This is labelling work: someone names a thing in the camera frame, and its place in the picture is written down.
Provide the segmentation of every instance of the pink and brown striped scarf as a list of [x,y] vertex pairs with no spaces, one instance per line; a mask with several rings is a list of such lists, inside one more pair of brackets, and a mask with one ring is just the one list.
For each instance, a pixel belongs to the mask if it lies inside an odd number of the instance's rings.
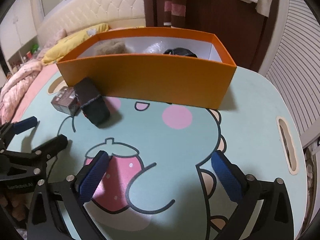
[[187,0],[165,0],[164,26],[184,28],[186,21]]

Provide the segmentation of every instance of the headboard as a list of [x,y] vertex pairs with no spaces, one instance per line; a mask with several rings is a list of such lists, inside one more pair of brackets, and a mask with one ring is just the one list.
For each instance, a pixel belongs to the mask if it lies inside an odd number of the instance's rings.
[[73,0],[37,29],[40,45],[64,28],[68,35],[84,28],[108,23],[110,28],[145,26],[143,0]]

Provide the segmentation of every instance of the orange box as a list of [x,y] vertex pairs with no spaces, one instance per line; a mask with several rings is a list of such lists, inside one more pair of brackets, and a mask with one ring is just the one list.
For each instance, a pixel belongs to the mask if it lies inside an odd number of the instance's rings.
[[[123,40],[137,53],[93,56],[101,41]],[[143,54],[159,42],[198,58]],[[186,29],[138,28],[99,33],[69,52],[58,68],[68,86],[90,77],[102,95],[218,109],[236,64],[217,36]]]

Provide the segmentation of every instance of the blue gripper pad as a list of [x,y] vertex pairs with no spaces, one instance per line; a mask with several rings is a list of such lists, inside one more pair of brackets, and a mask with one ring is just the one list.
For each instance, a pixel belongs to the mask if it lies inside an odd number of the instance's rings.
[[79,184],[79,202],[82,205],[92,199],[94,192],[109,166],[109,155],[105,151],[99,151],[91,163],[84,166],[81,171],[90,166],[90,170],[86,172]]
[[20,134],[26,130],[36,127],[37,124],[38,124],[38,119],[33,116],[13,124],[13,130],[15,134]]
[[242,199],[241,184],[232,174],[217,152],[211,156],[211,165],[231,201],[239,203]]

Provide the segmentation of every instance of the table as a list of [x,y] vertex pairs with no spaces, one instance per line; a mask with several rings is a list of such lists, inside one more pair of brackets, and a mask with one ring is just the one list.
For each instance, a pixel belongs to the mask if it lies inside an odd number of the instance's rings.
[[[216,149],[225,151],[244,174],[284,180],[297,236],[307,202],[304,155],[293,119],[267,79],[238,67],[219,111],[107,98],[107,123],[97,128],[80,113],[73,130],[72,118],[64,120],[67,115],[53,108],[53,95],[47,93],[59,76],[57,72],[50,78],[22,116],[36,116],[38,127],[17,135],[8,149],[30,151],[56,136],[62,124],[59,133],[68,137],[69,146],[59,154],[49,182],[77,174],[99,150],[112,154],[93,201],[85,205],[107,239],[214,239],[236,208],[211,167]],[[295,175],[288,169],[278,117],[292,137]],[[243,237],[250,233],[260,205]],[[79,239],[63,204],[60,208],[72,237]]]

